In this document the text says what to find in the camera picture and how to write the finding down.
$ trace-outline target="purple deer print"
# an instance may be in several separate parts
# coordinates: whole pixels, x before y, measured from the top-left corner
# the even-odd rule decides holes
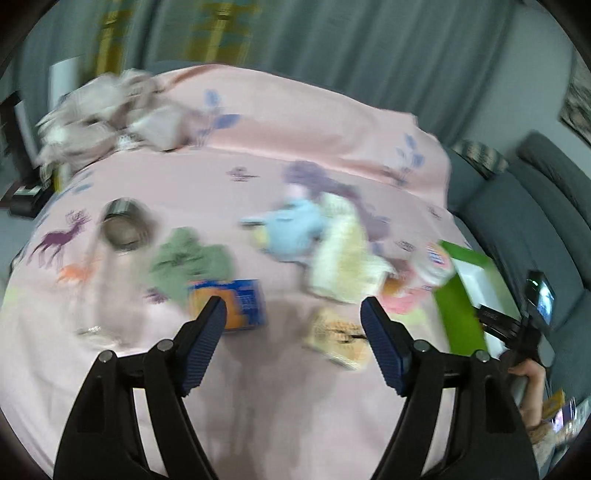
[[[41,251],[39,252],[39,266],[42,267],[44,264],[43,254],[45,253],[45,250],[47,250],[49,247],[56,247],[56,250],[50,257],[49,262],[46,265],[46,268],[49,268],[51,266],[51,262],[56,257],[57,268],[61,267],[64,256],[64,245],[70,243],[70,241],[72,241],[72,239],[82,231],[82,226],[85,223],[88,223],[90,221],[90,218],[84,210],[80,210],[79,212],[68,213],[66,215],[66,220],[72,226],[70,230],[68,230],[67,232],[57,230],[54,232],[49,232],[46,236],[44,236],[41,243],[35,247],[35,250],[33,250],[31,255],[29,256],[29,259],[27,260],[27,265],[31,263],[31,260],[35,252],[41,248]]]

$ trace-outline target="curtain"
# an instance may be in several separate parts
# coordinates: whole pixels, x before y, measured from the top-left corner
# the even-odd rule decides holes
[[[164,60],[219,61],[276,73],[372,106],[412,112],[422,129],[451,144],[482,96],[515,4],[163,1],[145,67]]]
[[[458,140],[495,67],[515,0],[267,0],[247,65],[412,112]]]
[[[60,0],[24,41],[0,89],[19,89],[35,124],[47,112],[48,70],[57,61],[80,56],[84,81],[163,60],[221,62],[412,112],[422,129],[451,144],[482,96],[515,4]]]

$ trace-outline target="pink bedsheet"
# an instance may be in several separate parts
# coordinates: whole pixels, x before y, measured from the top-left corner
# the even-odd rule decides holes
[[[409,245],[424,241],[463,244],[444,208],[449,160],[411,115],[301,83],[220,66],[165,74],[162,81],[166,95],[208,112],[200,146],[114,154],[80,172],[40,218],[0,311],[3,412],[51,473],[72,403],[100,351],[73,333],[78,290],[75,281],[58,281],[60,272],[81,266],[104,205],[131,197],[150,210],[157,226],[154,245],[170,229],[192,226],[205,244],[228,246],[237,278],[261,280],[268,326],[225,335],[202,386],[185,401],[220,478],[371,477],[404,400],[386,387],[375,361],[363,372],[345,371],[301,343],[315,307],[328,304],[358,321],[359,306],[304,293],[301,267],[257,251],[239,219],[281,204],[288,161],[313,160],[334,179],[354,184],[376,215],[390,218],[386,256],[404,258]],[[84,211],[90,222],[64,244],[62,258],[41,265],[34,248],[47,233],[68,231],[72,211]],[[189,319],[170,302],[146,297],[143,308],[136,345],[118,354],[145,351],[173,337]],[[423,310],[424,318],[406,320],[409,331],[446,351],[432,299]],[[444,393],[430,466],[444,453],[452,402],[453,394]],[[148,460],[162,472],[141,398],[138,419]]]

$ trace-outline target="yellow cloth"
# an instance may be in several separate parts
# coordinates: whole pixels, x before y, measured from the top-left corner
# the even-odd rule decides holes
[[[355,205],[325,193],[321,211],[328,218],[328,226],[310,263],[310,291],[345,303],[359,303],[377,295],[393,268],[369,252],[367,234]]]

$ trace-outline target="metal screw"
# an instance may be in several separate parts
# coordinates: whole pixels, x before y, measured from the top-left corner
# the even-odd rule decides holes
[[[491,359],[491,356],[488,354],[488,352],[485,352],[484,350],[477,350],[474,355],[476,359],[481,361],[483,364],[487,363]]]
[[[426,352],[431,348],[431,344],[426,340],[416,340],[413,344],[413,347],[419,352]]]
[[[105,350],[104,352],[99,353],[99,361],[103,362],[104,364],[112,358],[113,352],[111,352],[111,350]]]
[[[174,343],[172,340],[165,339],[165,340],[160,340],[158,342],[158,345],[156,345],[156,348],[158,350],[160,350],[161,352],[168,352],[173,347],[173,345],[174,345]]]

